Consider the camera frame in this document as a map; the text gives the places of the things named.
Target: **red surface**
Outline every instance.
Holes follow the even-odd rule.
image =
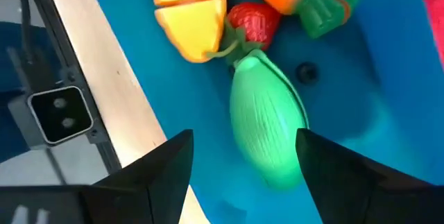
[[[425,0],[441,62],[444,63],[444,0]]]

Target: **ridged texture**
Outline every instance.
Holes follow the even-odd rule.
[[[296,91],[260,50],[236,67],[230,113],[234,137],[246,159],[277,189],[302,178],[296,155],[296,130],[307,117]]]

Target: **green stem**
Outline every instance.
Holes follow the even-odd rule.
[[[226,55],[230,54],[237,46],[239,45],[239,40],[235,40],[231,43],[229,47],[227,47],[223,51],[219,51],[216,53],[207,53],[208,58],[223,58]]]

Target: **wooden edge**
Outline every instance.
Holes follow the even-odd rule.
[[[97,0],[54,0],[123,167],[166,141]],[[180,223],[210,223],[189,186]]]

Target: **toy strawberry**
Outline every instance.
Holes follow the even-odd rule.
[[[225,19],[221,46],[224,51],[208,53],[209,58],[226,57],[229,63],[241,59],[253,49],[267,50],[278,29],[281,14],[265,3],[240,3]]]

